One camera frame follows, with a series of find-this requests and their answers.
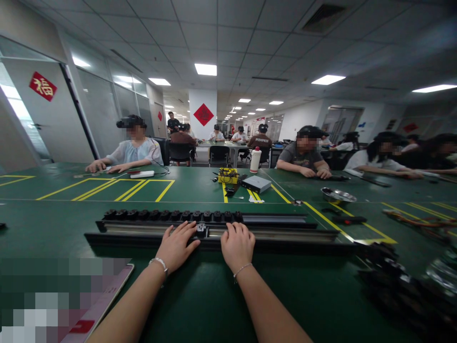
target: green workbench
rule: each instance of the green workbench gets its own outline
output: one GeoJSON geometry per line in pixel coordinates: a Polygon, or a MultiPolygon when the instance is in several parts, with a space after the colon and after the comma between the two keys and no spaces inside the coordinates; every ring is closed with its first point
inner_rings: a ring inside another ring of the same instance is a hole
{"type": "MultiPolygon", "coordinates": [[[[306,213],[320,228],[340,230],[337,243],[390,242],[400,263],[414,276],[445,246],[381,211],[397,208],[405,215],[429,217],[430,212],[455,217],[456,185],[430,184],[383,178],[393,187],[382,188],[360,179],[347,182],[308,180],[299,174],[260,169],[274,188],[262,193],[264,202],[249,202],[240,188],[234,198],[224,196],[214,183],[217,168],[170,167],[170,174],[144,180],[112,175],[74,178],[84,173],[80,164],[57,163],[0,177],[0,258],[132,258],[136,269],[123,292],[154,256],[155,250],[97,248],[84,238],[98,232],[95,225],[109,209],[241,211],[244,213],[306,213]],[[321,187],[338,188],[358,198],[348,213],[368,218],[366,225],[337,226],[321,187]],[[304,204],[294,205],[294,200],[304,204]]],[[[142,170],[162,172],[160,167],[142,170]]],[[[239,169],[248,173],[248,169],[239,169]]],[[[366,265],[357,258],[256,254],[254,265],[278,298],[315,342],[411,342],[417,338],[406,327],[393,325],[364,297],[357,271],[366,265]]],[[[255,332],[239,288],[222,254],[196,251],[167,281],[151,311],[143,334],[145,341],[252,342],[255,332]]]]}

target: metal bowl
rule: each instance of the metal bowl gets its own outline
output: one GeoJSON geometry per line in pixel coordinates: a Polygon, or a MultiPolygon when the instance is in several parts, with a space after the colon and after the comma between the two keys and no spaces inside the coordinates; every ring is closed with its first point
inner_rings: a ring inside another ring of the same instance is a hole
{"type": "Polygon", "coordinates": [[[325,201],[340,207],[345,207],[347,204],[357,201],[355,196],[340,190],[333,190],[327,187],[321,188],[320,190],[324,195],[325,201]]]}

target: white pillar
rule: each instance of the white pillar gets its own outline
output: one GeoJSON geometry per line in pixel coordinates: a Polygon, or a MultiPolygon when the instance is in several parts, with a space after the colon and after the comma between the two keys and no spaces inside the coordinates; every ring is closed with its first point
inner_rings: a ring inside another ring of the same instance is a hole
{"type": "Polygon", "coordinates": [[[207,90],[189,89],[190,127],[195,137],[208,139],[209,134],[214,130],[218,113],[218,92],[207,90]],[[208,110],[214,115],[205,126],[195,117],[195,112],[205,104],[208,110]]]}

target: ceiling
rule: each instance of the ceiling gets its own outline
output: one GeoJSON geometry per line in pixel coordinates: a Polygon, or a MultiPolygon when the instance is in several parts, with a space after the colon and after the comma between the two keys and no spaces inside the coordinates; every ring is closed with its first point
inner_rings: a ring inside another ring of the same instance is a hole
{"type": "Polygon", "coordinates": [[[181,114],[189,110],[189,88],[218,90],[219,119],[238,105],[242,109],[233,118],[259,107],[270,114],[322,98],[394,104],[457,98],[457,89],[411,93],[457,82],[453,0],[328,0],[348,10],[321,34],[301,28],[324,0],[24,2],[121,61],[110,51],[115,49],[145,80],[165,78],[171,84],[163,87],[165,104],[181,114]],[[217,77],[199,76],[194,63],[216,64],[217,77]],[[346,78],[311,84],[326,74],[346,78]],[[240,98],[252,101],[240,104],[240,98]]]}

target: gray t-shirt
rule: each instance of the gray t-shirt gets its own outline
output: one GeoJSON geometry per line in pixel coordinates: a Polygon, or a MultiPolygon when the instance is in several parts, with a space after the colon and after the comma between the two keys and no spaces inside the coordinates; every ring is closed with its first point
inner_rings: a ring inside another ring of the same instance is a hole
{"type": "Polygon", "coordinates": [[[314,171],[316,170],[314,163],[323,160],[321,154],[316,150],[308,151],[303,155],[300,155],[296,149],[296,143],[291,143],[285,147],[278,159],[305,168],[310,168],[314,171]]]}

